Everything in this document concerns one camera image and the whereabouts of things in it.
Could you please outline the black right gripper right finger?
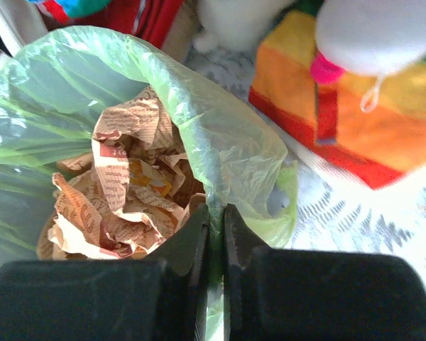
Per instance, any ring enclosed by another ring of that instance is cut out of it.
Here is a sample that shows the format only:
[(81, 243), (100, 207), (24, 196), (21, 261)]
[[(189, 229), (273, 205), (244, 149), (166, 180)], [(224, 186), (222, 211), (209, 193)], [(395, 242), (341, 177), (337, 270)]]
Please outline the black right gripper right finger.
[(228, 204), (223, 216), (224, 339), (251, 340), (251, 323), (257, 311), (256, 282), (249, 264), (256, 247), (268, 245), (245, 223), (235, 205)]

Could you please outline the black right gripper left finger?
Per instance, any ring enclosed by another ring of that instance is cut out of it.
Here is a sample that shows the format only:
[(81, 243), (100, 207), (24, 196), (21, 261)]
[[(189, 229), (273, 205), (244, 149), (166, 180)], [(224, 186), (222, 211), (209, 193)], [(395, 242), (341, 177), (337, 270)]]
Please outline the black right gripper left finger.
[(201, 204), (150, 254), (159, 265), (152, 340), (204, 340), (209, 266), (209, 212)]

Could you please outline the green plastic trash bag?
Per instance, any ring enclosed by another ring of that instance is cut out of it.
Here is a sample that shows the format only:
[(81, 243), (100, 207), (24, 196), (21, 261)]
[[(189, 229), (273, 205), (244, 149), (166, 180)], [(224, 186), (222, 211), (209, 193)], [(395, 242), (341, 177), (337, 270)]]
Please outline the green plastic trash bag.
[(92, 150), (102, 112), (152, 88), (177, 127), (209, 212), (208, 287), (224, 282), (228, 204), (268, 246), (249, 264), (251, 340), (288, 340), (284, 249), (291, 211), (267, 211), (290, 189), (285, 144), (252, 109), (150, 43), (70, 26), (24, 47), (0, 72), (0, 340), (152, 340), (159, 265), (141, 259), (42, 260), (58, 162)]

